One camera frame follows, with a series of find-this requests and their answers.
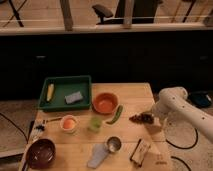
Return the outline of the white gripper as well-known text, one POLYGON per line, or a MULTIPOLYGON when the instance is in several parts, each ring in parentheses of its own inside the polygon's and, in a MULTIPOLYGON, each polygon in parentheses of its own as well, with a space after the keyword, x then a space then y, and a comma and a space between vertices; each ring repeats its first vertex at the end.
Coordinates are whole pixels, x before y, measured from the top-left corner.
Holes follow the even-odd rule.
POLYGON ((162 125, 160 123, 160 120, 165 120, 168 117, 169 111, 170 111, 170 109, 167 106, 165 106, 163 103, 161 103, 161 102, 155 103, 151 107, 151 112, 155 116, 154 122, 152 124, 147 124, 146 129, 150 133, 161 132, 162 131, 162 125))

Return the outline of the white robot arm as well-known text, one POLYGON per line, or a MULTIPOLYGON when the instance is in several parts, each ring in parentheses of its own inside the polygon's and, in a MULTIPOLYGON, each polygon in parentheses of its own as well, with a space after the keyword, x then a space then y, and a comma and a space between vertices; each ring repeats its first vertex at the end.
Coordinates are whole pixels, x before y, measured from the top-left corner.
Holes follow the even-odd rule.
POLYGON ((213 143, 213 116, 188 103, 187 97, 188 92, 184 87, 164 88, 149 113, 163 123, 170 112, 177 112, 213 143))

